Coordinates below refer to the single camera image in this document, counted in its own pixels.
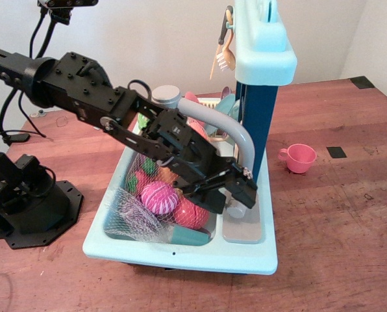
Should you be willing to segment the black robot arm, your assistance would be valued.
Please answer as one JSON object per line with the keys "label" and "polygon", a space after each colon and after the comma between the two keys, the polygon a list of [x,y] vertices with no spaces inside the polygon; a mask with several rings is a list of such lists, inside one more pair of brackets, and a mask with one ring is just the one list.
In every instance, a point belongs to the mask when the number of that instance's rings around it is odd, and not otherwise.
{"label": "black robot arm", "polygon": [[114,88],[99,63],[76,53],[29,58],[0,49],[0,79],[41,107],[60,107],[101,128],[127,147],[160,161],[178,178],[174,186],[192,203],[220,214],[221,189],[247,208],[257,186],[247,168],[222,157],[177,109],[162,108],[134,90]]}

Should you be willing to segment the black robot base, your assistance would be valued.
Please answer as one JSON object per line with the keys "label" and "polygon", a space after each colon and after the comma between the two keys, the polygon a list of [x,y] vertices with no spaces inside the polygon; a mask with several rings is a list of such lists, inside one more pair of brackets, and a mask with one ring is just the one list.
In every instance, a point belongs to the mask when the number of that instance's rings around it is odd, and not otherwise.
{"label": "black robot base", "polygon": [[0,239],[12,249],[51,244],[77,222],[82,200],[35,156],[12,162],[0,152]]}

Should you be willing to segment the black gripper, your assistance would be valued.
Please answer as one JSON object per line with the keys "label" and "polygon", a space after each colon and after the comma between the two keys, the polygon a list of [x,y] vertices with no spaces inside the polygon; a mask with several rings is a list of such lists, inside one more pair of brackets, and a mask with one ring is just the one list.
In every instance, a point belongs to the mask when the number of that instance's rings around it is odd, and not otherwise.
{"label": "black gripper", "polygon": [[233,157],[219,156],[217,149],[203,137],[164,140],[162,145],[163,166],[178,175],[172,185],[181,189],[193,204],[210,213],[222,214],[226,196],[214,189],[225,187],[248,209],[255,205],[258,187],[252,172]]}

